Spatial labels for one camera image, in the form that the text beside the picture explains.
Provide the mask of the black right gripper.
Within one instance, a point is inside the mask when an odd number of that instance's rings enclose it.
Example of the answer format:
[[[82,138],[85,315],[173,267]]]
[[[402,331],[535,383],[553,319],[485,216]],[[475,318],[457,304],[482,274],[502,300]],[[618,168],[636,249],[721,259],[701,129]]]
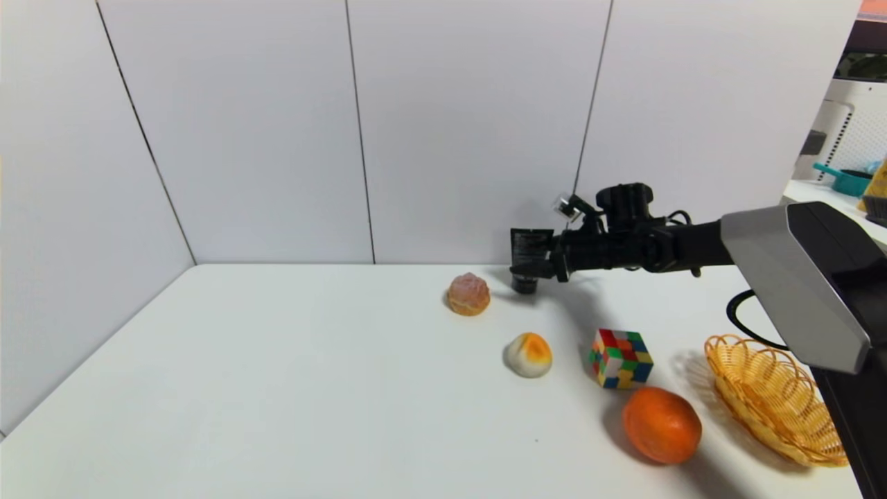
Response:
[[[557,236],[550,252],[550,261],[539,260],[512,265],[509,271],[525,280],[550,280],[556,276],[568,282],[570,275],[583,270],[614,268],[608,241],[599,236]]]

